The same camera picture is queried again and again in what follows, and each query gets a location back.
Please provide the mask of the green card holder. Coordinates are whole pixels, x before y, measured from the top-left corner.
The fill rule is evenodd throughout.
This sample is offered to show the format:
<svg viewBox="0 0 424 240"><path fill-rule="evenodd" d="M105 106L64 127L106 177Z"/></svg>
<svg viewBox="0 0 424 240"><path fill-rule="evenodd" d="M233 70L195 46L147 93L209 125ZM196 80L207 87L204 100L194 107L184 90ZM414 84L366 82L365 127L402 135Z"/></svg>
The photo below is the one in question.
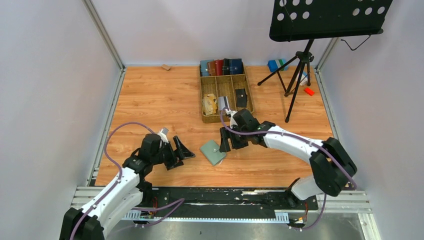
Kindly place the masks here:
<svg viewBox="0 0 424 240"><path fill-rule="evenodd" d="M212 166L219 165L227 156L225 152L220 151L220 146L212 139L202 145L200 151Z"/></svg>

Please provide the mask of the grey credit card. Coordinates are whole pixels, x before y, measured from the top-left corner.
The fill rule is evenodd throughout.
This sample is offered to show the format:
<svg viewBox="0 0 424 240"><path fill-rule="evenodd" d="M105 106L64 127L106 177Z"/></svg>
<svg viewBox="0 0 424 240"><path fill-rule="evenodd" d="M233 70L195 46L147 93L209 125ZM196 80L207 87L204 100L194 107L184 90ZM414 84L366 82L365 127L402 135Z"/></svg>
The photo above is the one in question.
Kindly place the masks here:
<svg viewBox="0 0 424 240"><path fill-rule="evenodd" d="M228 96L219 96L217 103L219 111L222 111L223 109L230 109L230 101Z"/></svg>

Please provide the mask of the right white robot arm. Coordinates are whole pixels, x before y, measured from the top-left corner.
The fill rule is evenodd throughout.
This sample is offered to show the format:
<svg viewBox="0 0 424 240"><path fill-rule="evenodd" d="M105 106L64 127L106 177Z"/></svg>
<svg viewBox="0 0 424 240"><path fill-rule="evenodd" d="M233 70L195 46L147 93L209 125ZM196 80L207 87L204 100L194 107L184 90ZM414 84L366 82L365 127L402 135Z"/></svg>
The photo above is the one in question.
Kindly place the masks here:
<svg viewBox="0 0 424 240"><path fill-rule="evenodd" d="M353 177L358 169L340 141L326 140L292 133L273 122L259 122L247 109L225 107L219 113L229 124L220 129L221 152L247 147L249 143L288 153L309 164L312 174L295 179L284 191L287 202L297 205L309 197L325 194L336 197L347 183L357 187Z"/></svg>

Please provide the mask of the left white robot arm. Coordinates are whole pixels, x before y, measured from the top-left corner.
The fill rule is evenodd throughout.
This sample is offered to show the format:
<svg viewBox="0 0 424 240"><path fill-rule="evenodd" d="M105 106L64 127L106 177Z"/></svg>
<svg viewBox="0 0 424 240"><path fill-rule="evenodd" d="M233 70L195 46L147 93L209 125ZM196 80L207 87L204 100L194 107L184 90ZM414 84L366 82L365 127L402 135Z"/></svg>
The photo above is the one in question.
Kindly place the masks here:
<svg viewBox="0 0 424 240"><path fill-rule="evenodd" d="M76 209L71 207L63 217L61 240L104 240L112 228L130 210L150 204L153 185L146 181L155 165L167 170L183 166L184 159L196 155L177 136L171 145L164 133L149 133L124 161L114 179L92 200Z"/></svg>

